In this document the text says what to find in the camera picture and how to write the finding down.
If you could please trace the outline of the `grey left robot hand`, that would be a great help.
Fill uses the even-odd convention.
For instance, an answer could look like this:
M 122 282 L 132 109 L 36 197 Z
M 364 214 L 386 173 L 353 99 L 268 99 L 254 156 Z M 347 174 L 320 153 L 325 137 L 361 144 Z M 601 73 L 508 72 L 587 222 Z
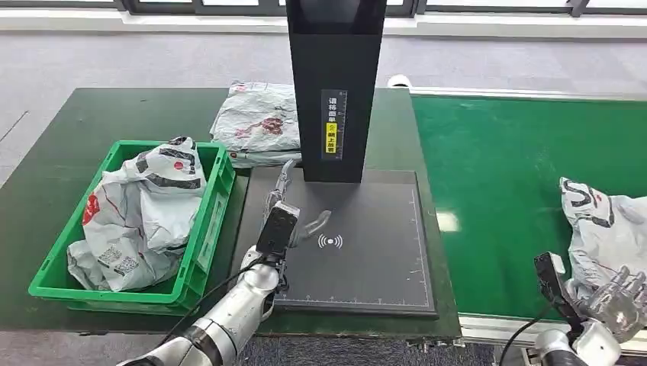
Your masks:
M 300 162 L 299 159 L 289 159 L 282 166 L 281 172 L 275 183 L 275 187 L 266 196 L 266 202 L 262 214 L 263 223 L 267 221 L 270 211 L 275 204 L 285 199 L 288 186 L 291 184 L 291 171 L 298 162 Z M 316 220 L 297 228 L 291 235 L 288 248 L 296 248 L 301 241 L 319 233 L 327 225 L 331 215 L 332 212 L 330 210 L 323 210 Z

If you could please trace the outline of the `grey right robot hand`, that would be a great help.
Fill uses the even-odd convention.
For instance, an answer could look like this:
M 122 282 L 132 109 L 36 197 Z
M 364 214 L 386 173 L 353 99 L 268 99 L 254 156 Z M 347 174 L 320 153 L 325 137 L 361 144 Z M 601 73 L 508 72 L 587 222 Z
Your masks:
M 626 266 L 597 288 L 575 279 L 565 282 L 568 294 L 583 315 L 603 323 L 619 343 L 628 342 L 646 327 L 646 274 L 632 276 Z

